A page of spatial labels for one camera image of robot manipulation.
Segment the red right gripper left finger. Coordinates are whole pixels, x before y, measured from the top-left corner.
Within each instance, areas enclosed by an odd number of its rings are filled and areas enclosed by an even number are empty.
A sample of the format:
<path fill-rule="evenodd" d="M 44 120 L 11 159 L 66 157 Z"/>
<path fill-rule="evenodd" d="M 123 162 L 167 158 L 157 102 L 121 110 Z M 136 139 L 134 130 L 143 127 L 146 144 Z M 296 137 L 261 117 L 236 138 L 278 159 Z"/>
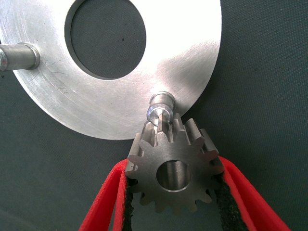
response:
<path fill-rule="evenodd" d="M 85 216 L 80 231 L 107 231 L 114 219 L 112 230 L 132 230 L 133 194 L 128 190 L 125 176 L 127 159 L 118 162 L 110 171 Z"/>

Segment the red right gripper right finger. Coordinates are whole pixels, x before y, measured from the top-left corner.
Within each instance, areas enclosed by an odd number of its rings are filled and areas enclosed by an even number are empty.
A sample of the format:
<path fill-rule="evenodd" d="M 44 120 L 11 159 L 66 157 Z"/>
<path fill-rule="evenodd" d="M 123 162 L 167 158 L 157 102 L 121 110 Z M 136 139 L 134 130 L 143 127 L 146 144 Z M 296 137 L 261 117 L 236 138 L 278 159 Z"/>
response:
<path fill-rule="evenodd" d="M 290 228 L 268 205 L 245 175 L 220 157 L 224 173 L 217 176 L 215 191 L 224 231 L 289 231 Z"/>

